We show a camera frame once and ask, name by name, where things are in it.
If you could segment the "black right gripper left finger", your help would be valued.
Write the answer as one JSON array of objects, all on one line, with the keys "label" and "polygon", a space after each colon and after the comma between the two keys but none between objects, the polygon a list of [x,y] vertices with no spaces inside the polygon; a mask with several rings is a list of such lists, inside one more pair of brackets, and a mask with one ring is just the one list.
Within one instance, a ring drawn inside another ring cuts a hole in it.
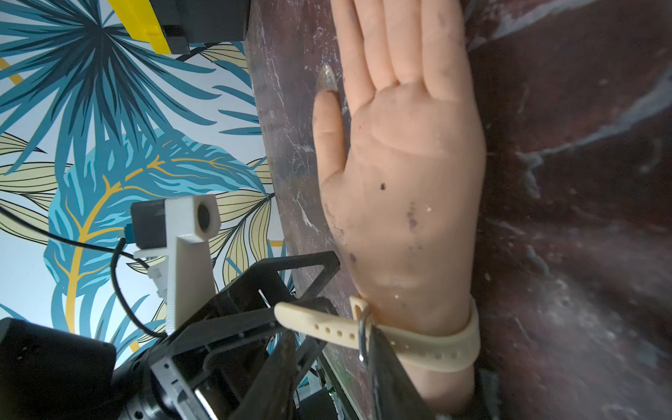
[{"label": "black right gripper left finger", "polygon": [[293,419],[293,394],[298,372],[297,345],[293,332],[284,332],[229,419]]}]

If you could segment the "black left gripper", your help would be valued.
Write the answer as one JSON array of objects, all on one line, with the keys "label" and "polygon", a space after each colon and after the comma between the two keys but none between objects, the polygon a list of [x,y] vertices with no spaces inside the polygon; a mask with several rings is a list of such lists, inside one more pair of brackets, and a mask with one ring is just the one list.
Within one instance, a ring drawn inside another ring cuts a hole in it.
[{"label": "black left gripper", "polygon": [[324,297],[231,310],[230,285],[164,341],[133,358],[113,376],[112,419],[229,419],[287,333],[297,349],[295,387],[310,376],[327,345],[323,325],[296,327],[314,310],[336,315]]}]

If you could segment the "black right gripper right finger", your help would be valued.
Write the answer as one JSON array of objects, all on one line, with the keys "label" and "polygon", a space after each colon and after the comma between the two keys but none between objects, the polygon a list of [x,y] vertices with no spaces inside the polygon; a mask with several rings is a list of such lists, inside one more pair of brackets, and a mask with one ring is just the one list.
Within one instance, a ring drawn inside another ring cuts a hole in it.
[{"label": "black right gripper right finger", "polygon": [[374,419],[434,419],[383,331],[371,325],[364,341]]}]

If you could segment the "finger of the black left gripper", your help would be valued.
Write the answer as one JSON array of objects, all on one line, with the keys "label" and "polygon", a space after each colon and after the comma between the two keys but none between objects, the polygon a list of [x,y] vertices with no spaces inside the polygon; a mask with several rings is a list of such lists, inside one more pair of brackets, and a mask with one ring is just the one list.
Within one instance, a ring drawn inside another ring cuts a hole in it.
[{"label": "finger of the black left gripper", "polygon": [[[334,251],[255,262],[230,284],[230,309],[257,310],[280,302],[316,298],[340,269],[341,263]],[[294,293],[281,278],[284,271],[304,280]]]}]

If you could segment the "cream silicone wrist watch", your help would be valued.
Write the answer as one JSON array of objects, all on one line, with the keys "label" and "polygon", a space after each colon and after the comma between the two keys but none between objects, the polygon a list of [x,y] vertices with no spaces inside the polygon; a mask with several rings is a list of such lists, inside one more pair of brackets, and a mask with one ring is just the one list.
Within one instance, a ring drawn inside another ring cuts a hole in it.
[{"label": "cream silicone wrist watch", "polygon": [[[298,304],[281,302],[273,313],[278,323],[293,332],[304,334],[343,348],[361,348],[359,324],[369,303],[351,297],[353,318],[322,313]],[[452,373],[474,365],[481,351],[479,313],[471,303],[470,320],[465,328],[446,337],[427,336],[387,325],[378,325],[401,362],[421,369]]]}]

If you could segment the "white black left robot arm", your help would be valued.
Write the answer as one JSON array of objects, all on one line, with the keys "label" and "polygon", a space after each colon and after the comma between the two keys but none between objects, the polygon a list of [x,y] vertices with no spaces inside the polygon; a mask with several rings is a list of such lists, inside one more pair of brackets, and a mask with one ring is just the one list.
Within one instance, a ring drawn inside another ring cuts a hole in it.
[{"label": "white black left robot arm", "polygon": [[117,363],[113,345],[24,320],[1,322],[4,419],[292,419],[325,342],[282,327],[283,303],[334,313],[321,296],[332,251],[265,259],[185,325]]}]

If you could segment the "beige mannequin hand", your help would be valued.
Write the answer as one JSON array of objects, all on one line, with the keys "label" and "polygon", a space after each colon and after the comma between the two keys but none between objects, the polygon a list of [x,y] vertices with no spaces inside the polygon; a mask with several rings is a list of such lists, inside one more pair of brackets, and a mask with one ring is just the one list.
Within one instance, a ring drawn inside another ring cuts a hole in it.
[{"label": "beige mannequin hand", "polygon": [[472,317],[486,141],[457,1],[334,1],[344,90],[313,108],[325,218],[377,321],[448,337]]}]

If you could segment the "yellow black plastic toolbox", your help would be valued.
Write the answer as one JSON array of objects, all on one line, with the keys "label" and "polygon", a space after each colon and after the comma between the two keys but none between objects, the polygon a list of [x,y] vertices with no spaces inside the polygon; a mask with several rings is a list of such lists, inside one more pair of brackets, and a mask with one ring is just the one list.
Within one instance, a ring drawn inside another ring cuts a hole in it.
[{"label": "yellow black plastic toolbox", "polygon": [[110,0],[133,40],[156,54],[188,54],[190,46],[243,41],[250,0]]}]

